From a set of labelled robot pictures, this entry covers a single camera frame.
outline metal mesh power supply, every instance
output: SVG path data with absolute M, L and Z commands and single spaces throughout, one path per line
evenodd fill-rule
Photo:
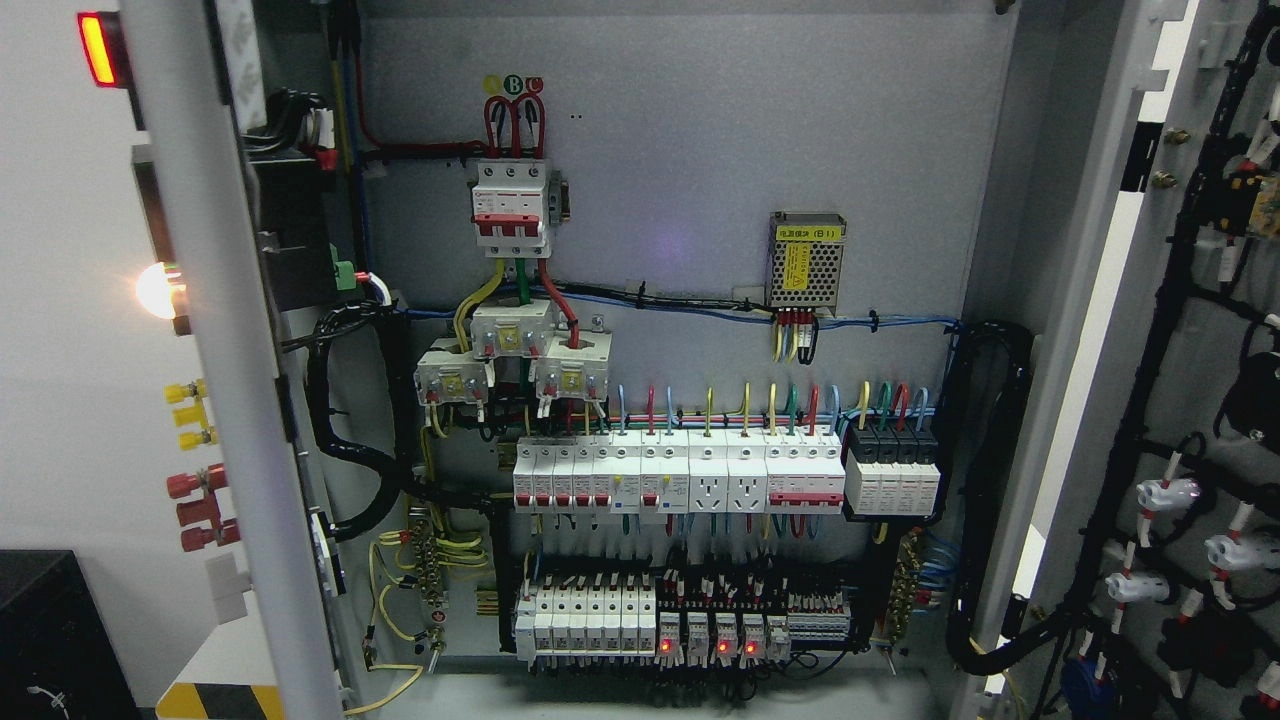
M 836 309 L 847 223 L 836 213 L 774 213 L 769 219 L 771 307 Z

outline terminal block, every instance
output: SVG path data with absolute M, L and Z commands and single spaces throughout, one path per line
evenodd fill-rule
M 543 401 L 540 416 L 552 400 L 603 402 L 609 396 L 609 333 L 584 333 L 581 347 L 568 347 L 568 333 L 557 332 L 547 354 L 534 361 L 532 380 Z
M 549 173 L 541 160 L 481 160 L 471 222 L 486 258 L 550 258 Z
M 485 363 L 462 354 L 457 340 L 439 338 L 422 354 L 413 373 L 417 401 L 431 407 L 451 402 L 475 405 L 484 416 L 489 401 Z
M 554 334 L 548 300 L 529 305 L 490 300 L 471 315 L 471 347 L 479 359 L 541 357 Z

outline green wire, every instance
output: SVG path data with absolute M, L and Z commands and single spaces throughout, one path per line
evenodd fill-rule
M 787 434 L 796 434 L 796 416 L 795 413 L 800 404 L 800 391 L 796 388 L 795 383 L 791 383 L 791 389 L 787 392 L 787 406 L 782 410 L 782 414 L 787 416 Z
M 893 405 L 893 383 L 886 382 L 881 386 L 881 401 L 879 407 L 876 410 L 881 416 L 881 427 L 878 429 L 883 430 L 888 428 L 888 411 Z
M 516 259 L 516 288 L 520 291 L 520 304 L 529 305 L 529 274 L 525 273 L 525 259 Z

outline white circuit breaker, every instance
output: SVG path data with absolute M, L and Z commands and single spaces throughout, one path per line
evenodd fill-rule
M 488 258 L 549 258 L 549 176 L 541 160 L 481 160 L 471 188 L 476 243 Z

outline green connector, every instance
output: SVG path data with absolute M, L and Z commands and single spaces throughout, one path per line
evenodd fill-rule
M 338 249 L 329 245 L 329 255 L 333 256 L 333 282 L 339 292 L 356 290 L 356 265 L 351 260 L 339 260 Z

